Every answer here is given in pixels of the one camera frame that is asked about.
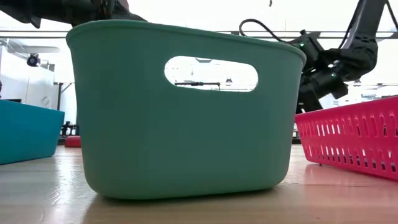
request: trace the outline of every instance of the basket handle hole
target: basket handle hole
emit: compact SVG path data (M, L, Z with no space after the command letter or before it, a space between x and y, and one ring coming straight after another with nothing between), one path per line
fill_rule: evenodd
M175 86L200 90L250 92L259 79L252 65L187 56L171 58L164 73Z

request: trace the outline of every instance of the wooden surface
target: wooden surface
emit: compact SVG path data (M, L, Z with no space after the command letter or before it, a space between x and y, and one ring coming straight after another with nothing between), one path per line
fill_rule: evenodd
M1 224L397 222L398 182L312 164L300 146L292 146L289 173L272 190L153 202L96 195L80 149L0 166Z

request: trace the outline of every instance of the black equipment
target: black equipment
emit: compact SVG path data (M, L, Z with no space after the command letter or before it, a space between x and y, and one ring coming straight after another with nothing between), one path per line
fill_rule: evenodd
M190 86L205 86L205 85L216 85L218 86L218 90L220 90L221 83L219 82L177 82L174 85L190 85Z
M4 99L4 100L15 102L15 103L22 103L22 99Z
M374 69L378 50L376 33L386 4L389 6L387 0L360 0L337 49L324 50L317 40L319 33L307 34L305 30L290 42L307 56L296 113L302 109L306 112L322 109L318 99L330 93L336 99L347 95L345 82L358 80Z
M30 67L39 67L42 64L41 59L39 59L39 54L30 54L26 64Z
M70 121L65 122L64 125L61 127L61 137L67 136L78 136L80 135L80 129L78 124L72 124Z
M120 0L0 0L0 10L22 23L40 28L41 19L77 26L102 19L146 21Z

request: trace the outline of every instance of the red object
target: red object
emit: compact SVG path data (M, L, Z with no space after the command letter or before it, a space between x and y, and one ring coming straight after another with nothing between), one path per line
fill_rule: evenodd
M308 161L398 180L398 97L295 117Z
M68 136L65 140L65 147L81 147L80 136Z

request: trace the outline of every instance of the teal plastic bin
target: teal plastic bin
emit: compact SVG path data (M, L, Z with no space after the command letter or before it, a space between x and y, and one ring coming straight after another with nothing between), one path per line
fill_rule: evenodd
M0 165L53 156L64 112L0 100Z
M305 55L183 27L97 21L67 35L85 176L101 195L154 199L268 189L289 166ZM250 92L177 87L175 56L252 65Z

